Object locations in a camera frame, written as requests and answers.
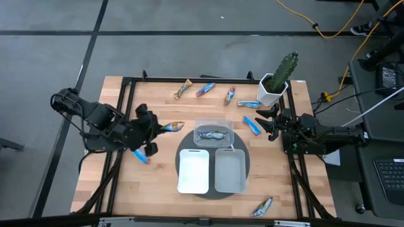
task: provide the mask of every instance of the keyboard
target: keyboard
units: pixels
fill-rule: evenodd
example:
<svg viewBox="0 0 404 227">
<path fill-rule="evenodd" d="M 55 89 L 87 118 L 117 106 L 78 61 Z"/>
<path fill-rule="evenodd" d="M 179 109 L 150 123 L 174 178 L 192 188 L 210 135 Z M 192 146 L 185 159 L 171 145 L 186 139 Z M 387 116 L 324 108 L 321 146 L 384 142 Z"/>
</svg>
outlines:
<svg viewBox="0 0 404 227">
<path fill-rule="evenodd" d="M 386 199 L 404 205 L 404 158 L 374 160 Z"/>
</svg>

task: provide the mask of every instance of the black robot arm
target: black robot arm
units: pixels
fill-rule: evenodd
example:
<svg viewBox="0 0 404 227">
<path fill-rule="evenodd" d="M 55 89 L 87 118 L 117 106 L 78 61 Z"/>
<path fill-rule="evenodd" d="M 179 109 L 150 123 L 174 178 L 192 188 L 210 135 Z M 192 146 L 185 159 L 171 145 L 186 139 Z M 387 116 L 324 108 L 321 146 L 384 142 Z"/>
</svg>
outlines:
<svg viewBox="0 0 404 227">
<path fill-rule="evenodd" d="M 342 146 L 353 144 L 364 146 L 365 139 L 360 125 L 354 127 L 327 127 L 319 123 L 314 116 L 304 113 L 297 120 L 292 120 L 290 109 L 278 114 L 279 104 L 270 110 L 257 110 L 265 118 L 255 120 L 270 133 L 270 141 L 274 141 L 282 131 L 284 150 L 293 154 L 329 154 Z"/>
<path fill-rule="evenodd" d="M 78 96 L 72 88 L 62 89 L 52 95 L 51 107 L 60 114 L 66 113 L 81 117 L 80 134 L 84 146 L 89 151 L 114 150 L 121 147 L 134 151 L 146 145 L 145 153 L 151 156 L 157 152 L 157 145 L 151 140 L 164 133 L 158 124 L 157 116 L 141 104 L 136 110 L 137 119 L 127 121 L 125 115 L 108 104 L 88 102 Z M 84 132 L 84 122 L 90 132 Z"/>
</svg>

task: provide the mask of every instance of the gray plastic tray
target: gray plastic tray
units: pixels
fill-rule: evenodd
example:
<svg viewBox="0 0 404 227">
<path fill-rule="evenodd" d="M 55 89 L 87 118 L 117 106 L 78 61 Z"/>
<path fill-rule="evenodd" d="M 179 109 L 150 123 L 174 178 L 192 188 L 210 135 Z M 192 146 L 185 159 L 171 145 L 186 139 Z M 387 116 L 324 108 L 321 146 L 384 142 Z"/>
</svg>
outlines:
<svg viewBox="0 0 404 227">
<path fill-rule="evenodd" d="M 215 189 L 218 192 L 246 191 L 246 155 L 241 149 L 216 150 Z"/>
</svg>

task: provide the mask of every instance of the cactus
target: cactus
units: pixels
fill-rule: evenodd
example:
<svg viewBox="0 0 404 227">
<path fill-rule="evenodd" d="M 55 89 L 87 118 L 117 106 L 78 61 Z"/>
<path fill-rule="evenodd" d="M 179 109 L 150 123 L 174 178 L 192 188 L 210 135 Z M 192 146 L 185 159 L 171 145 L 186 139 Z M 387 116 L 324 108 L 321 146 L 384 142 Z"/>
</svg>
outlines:
<svg viewBox="0 0 404 227">
<path fill-rule="evenodd" d="M 297 66 L 298 56 L 297 52 L 292 52 L 282 60 L 272 78 L 264 81 L 264 87 L 267 92 L 276 94 L 282 92 L 285 81 Z"/>
</svg>

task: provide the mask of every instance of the potted plant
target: potted plant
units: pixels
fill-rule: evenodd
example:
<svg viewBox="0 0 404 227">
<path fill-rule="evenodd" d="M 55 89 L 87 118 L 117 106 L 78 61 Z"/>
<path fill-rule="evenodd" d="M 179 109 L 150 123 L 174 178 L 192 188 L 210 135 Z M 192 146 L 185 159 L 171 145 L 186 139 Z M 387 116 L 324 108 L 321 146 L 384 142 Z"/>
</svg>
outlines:
<svg viewBox="0 0 404 227">
<path fill-rule="evenodd" d="M 265 74 L 258 85 L 258 101 L 268 106 L 275 104 L 282 97 L 288 88 L 286 80 L 297 66 L 298 56 L 297 52 L 288 54 L 278 66 L 275 74 Z"/>
</svg>

